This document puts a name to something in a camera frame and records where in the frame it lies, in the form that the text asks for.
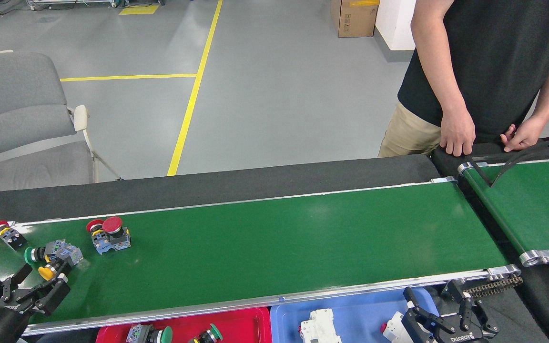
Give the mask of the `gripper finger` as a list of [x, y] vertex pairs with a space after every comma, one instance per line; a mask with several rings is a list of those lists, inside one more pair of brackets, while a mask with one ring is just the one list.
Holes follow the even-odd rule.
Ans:
[[468, 293], [463, 293], [459, 302], [460, 332], [463, 336], [497, 336], [497, 324], [489, 323], [489, 315], [482, 308], [481, 300], [473, 300]]
[[30, 302], [27, 312], [52, 315], [71, 290], [67, 281], [66, 275], [58, 275], [50, 281], [34, 286], [28, 293]]
[[444, 319], [421, 308], [410, 287], [406, 287], [403, 295], [409, 309], [403, 315], [402, 324], [411, 341], [414, 343], [442, 343], [443, 340], [439, 334], [440, 329], [444, 328]]
[[3, 304], [11, 304], [13, 301], [13, 291], [18, 289], [18, 286], [24, 282], [32, 271], [32, 267], [28, 263], [25, 263], [19, 271], [5, 280], [0, 281], [0, 301], [2, 301]]

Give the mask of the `person's right hand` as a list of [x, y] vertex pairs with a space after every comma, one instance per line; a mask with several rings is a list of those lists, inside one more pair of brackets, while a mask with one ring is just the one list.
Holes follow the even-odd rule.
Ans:
[[444, 109], [440, 147], [456, 158], [471, 154], [476, 138], [475, 124], [464, 106]]

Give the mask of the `person's left hand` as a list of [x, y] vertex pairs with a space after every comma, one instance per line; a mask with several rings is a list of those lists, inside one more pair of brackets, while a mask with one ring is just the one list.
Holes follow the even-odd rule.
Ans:
[[536, 145], [547, 122], [548, 119], [534, 115], [525, 120], [520, 128], [517, 128], [514, 124], [510, 125], [508, 130], [500, 136], [504, 145], [503, 151], [520, 151]]

